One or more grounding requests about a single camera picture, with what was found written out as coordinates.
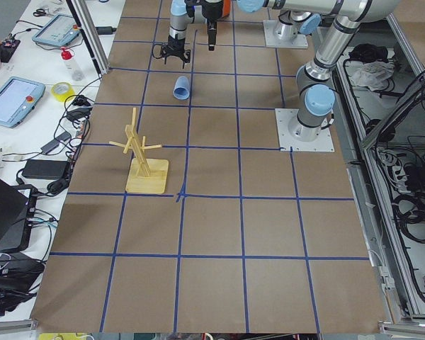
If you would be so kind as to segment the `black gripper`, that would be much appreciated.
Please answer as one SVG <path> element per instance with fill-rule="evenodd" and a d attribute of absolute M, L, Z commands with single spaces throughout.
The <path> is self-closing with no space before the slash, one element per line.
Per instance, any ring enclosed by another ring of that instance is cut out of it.
<path fill-rule="evenodd" d="M 184 47 L 184 38 L 178 39 L 177 36 L 174 38 L 169 35 L 167 43 L 162 43 L 160 47 L 160 57 L 164 60 L 164 64 L 166 64 L 168 57 L 175 56 L 182 61 L 182 68 L 184 69 L 191 62 L 191 51 L 185 50 Z"/>

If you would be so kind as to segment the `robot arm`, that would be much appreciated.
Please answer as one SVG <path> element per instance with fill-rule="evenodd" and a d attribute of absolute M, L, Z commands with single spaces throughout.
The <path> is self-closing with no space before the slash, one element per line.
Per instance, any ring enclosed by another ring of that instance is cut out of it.
<path fill-rule="evenodd" d="M 190 24 L 205 23 L 199 1 L 172 1 L 167 41 L 161 44 L 159 59 L 166 63 L 168 57 L 177 57 L 182 67 L 191 62 L 191 51 L 185 48 L 187 29 Z"/>
<path fill-rule="evenodd" d="M 289 133 L 301 142 L 317 139 L 321 125 L 332 111 L 334 92 L 325 84 L 338 58 L 357 33 L 361 23 L 379 21 L 391 14 L 398 1 L 238 1 L 242 11 L 252 13 L 263 7 L 312 14 L 334 15 L 314 59 L 301 67 L 296 75 L 300 90 L 300 108 L 288 123 Z"/>

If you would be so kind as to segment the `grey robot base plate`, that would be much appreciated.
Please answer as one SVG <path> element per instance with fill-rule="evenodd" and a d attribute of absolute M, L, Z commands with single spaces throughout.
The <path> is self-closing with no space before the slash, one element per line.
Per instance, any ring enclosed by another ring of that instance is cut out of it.
<path fill-rule="evenodd" d="M 319 127 L 305 127 L 298 121 L 298 109 L 277 108 L 276 126 L 279 149 L 286 152 L 334 152 L 327 120 Z"/>

